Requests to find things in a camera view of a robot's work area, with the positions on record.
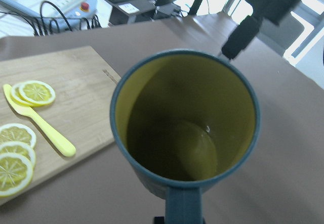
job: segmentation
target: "white label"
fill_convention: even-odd
[[[130,3],[119,5],[119,7],[128,14],[139,12],[140,10]]]

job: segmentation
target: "brown table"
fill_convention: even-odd
[[[6,37],[0,59],[92,46],[123,75],[161,50],[217,55],[234,27],[218,14]],[[324,223],[324,91],[257,38],[232,64],[257,93],[262,129],[246,164],[203,195],[206,223]],[[140,184],[112,144],[1,206],[0,222],[140,224],[163,214],[164,201]]]

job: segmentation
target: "mug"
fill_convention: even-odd
[[[170,50],[121,78],[110,124],[141,183],[166,200],[165,224],[202,224],[202,193],[250,155],[260,110],[234,66],[203,52]]]

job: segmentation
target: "cup rim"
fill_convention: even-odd
[[[219,63],[226,66],[228,69],[230,69],[232,72],[234,72],[239,77],[239,79],[242,81],[242,83],[245,85],[245,87],[248,89],[248,92],[251,96],[251,99],[252,99],[252,102],[254,105],[254,109],[255,109],[255,113],[256,113],[255,114],[256,115],[256,118],[255,118],[256,124],[255,124],[254,133],[253,133],[253,136],[251,139],[251,143],[250,143],[249,147],[247,148],[246,152],[244,153],[244,155],[241,157],[241,159],[236,164],[234,164],[231,168],[226,170],[225,172],[218,174],[212,178],[205,179],[205,180],[197,180],[197,181],[173,180],[170,178],[160,176],[160,175],[146,169],[139,162],[137,162],[135,160],[135,158],[133,158],[133,156],[125,148],[124,144],[122,143],[122,141],[118,135],[118,131],[117,131],[116,123],[115,123],[116,102],[117,102],[119,93],[120,93],[121,89],[123,88],[123,85],[130,78],[130,76],[137,69],[139,69],[143,65],[149,63],[150,61],[153,61],[155,59],[158,59],[158,58],[164,57],[164,56],[168,56],[168,55],[183,55],[183,54],[192,54],[192,55],[202,56],[202,57],[206,57],[206,58],[218,61]],[[261,128],[260,121],[261,121],[261,111],[260,111],[258,99],[257,99],[257,96],[256,96],[252,86],[250,85],[249,81],[245,78],[245,76],[237,68],[235,68],[233,65],[231,65],[229,62],[226,62],[226,61],[222,60],[221,58],[218,58],[214,55],[210,55],[210,54],[207,54],[202,51],[191,50],[191,49],[172,49],[172,50],[161,51],[161,52],[153,54],[153,55],[141,60],[137,64],[135,64],[133,67],[131,67],[126,72],[126,74],[118,82],[118,84],[113,92],[113,95],[111,98],[111,104],[110,104],[110,125],[111,125],[111,129],[112,129],[112,133],[115,138],[115,142],[116,142],[118,148],[121,150],[122,154],[126,157],[126,159],[129,161],[129,163],[134,168],[136,168],[137,171],[140,171],[141,173],[148,175],[151,179],[154,179],[154,180],[156,180],[160,183],[163,183],[165,185],[172,186],[174,188],[189,189],[189,188],[200,188],[203,186],[208,186],[212,183],[216,183],[216,182],[224,179],[225,177],[227,177],[228,175],[230,175],[234,171],[236,171],[246,161],[246,159],[250,156],[251,152],[253,151],[253,149],[256,145],[257,139],[259,137],[260,128]]]

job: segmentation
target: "lemon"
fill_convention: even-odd
[[[32,163],[18,153],[0,154],[0,197],[14,195],[28,186],[33,176]]]
[[[25,142],[34,148],[36,135],[31,128],[24,124],[11,123],[0,126],[0,145],[12,141]]]
[[[28,158],[32,166],[35,167],[36,154],[34,149],[24,142],[5,142],[0,145],[0,155],[2,153],[13,152]]]
[[[54,89],[42,81],[25,81],[19,86],[19,94],[23,100],[35,105],[47,105],[54,101]]]
[[[21,83],[17,83],[15,85],[12,86],[11,88],[11,98],[13,99],[13,101],[15,101],[18,104],[22,104],[24,106],[34,106],[34,104],[29,103],[27,101],[25,101],[19,94],[19,86]]]

